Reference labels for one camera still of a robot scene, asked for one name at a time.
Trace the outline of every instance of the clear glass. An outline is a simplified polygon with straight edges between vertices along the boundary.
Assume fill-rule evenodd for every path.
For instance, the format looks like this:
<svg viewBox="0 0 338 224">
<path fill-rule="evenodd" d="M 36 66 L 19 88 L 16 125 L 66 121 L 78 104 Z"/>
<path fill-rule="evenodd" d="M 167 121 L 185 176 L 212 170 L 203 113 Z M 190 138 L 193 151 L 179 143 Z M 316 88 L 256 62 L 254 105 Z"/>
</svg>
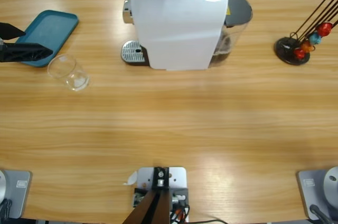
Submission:
<svg viewBox="0 0 338 224">
<path fill-rule="evenodd" d="M 48 74 L 62 81 L 74 91 L 84 89 L 89 82 L 88 74 L 81 68 L 76 59 L 68 54 L 56 56 L 48 65 Z"/>
<path fill-rule="evenodd" d="M 221 62 L 229 56 L 238 38 L 241 36 L 247 25 L 248 23 L 231 27 L 225 25 L 223 26 L 215 52 L 210 62 L 211 67 L 219 66 Z"/>
</svg>

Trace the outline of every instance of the coffee machine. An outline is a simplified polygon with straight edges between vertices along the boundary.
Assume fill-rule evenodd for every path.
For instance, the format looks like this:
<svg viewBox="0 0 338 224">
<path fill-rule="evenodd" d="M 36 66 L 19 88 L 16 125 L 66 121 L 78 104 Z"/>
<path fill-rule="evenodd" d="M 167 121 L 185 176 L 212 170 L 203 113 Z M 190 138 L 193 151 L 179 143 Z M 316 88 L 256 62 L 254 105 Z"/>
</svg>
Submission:
<svg viewBox="0 0 338 224">
<path fill-rule="evenodd" d="M 123 18 L 138 40 L 126 42 L 122 59 L 165 70 L 209 67 L 220 38 L 228 0 L 125 0 Z"/>
</svg>

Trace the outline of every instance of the wood grain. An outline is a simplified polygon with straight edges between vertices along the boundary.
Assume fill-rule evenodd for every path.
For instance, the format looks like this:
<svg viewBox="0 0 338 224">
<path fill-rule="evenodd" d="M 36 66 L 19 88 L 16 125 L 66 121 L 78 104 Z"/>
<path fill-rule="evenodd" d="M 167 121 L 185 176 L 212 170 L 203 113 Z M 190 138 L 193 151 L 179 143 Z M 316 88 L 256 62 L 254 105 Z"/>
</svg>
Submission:
<svg viewBox="0 0 338 224">
<path fill-rule="evenodd" d="M 80 23 L 60 53 L 91 77 L 72 92 L 46 68 L 0 64 L 0 166 L 33 173 L 24 216 L 122 223 L 128 176 L 187 169 L 191 221 L 305 218 L 296 172 L 338 164 L 338 32 L 310 62 L 281 62 L 279 38 L 321 0 L 248 0 L 253 20 L 223 66 L 167 72 L 120 58 L 136 38 L 123 0 L 0 0 L 0 21 L 25 29 L 43 10 Z"/>
</svg>

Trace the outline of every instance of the drinking glass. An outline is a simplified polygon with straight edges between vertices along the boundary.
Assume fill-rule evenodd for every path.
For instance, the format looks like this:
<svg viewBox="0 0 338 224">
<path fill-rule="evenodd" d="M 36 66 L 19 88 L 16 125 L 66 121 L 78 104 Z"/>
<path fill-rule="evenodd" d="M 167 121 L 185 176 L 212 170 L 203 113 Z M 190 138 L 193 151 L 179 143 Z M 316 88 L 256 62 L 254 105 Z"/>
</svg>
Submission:
<svg viewBox="0 0 338 224">
<path fill-rule="evenodd" d="M 76 59 L 68 54 L 56 56 L 48 65 L 48 74 L 63 82 L 69 89 L 79 91 L 89 82 L 88 74 L 78 64 Z"/>
</svg>

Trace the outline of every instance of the black cable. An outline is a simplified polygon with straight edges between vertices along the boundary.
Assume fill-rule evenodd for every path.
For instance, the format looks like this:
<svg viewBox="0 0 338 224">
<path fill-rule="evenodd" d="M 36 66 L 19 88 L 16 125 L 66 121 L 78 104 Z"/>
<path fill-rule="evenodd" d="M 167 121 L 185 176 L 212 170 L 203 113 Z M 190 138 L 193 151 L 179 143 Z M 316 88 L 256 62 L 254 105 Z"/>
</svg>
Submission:
<svg viewBox="0 0 338 224">
<path fill-rule="evenodd" d="M 185 224 L 203 224 L 203 223 L 212 223 L 212 222 L 220 222 L 220 223 L 227 224 L 223 220 L 205 220 L 205 221 L 196 221 L 196 222 L 186 222 Z"/>
</svg>

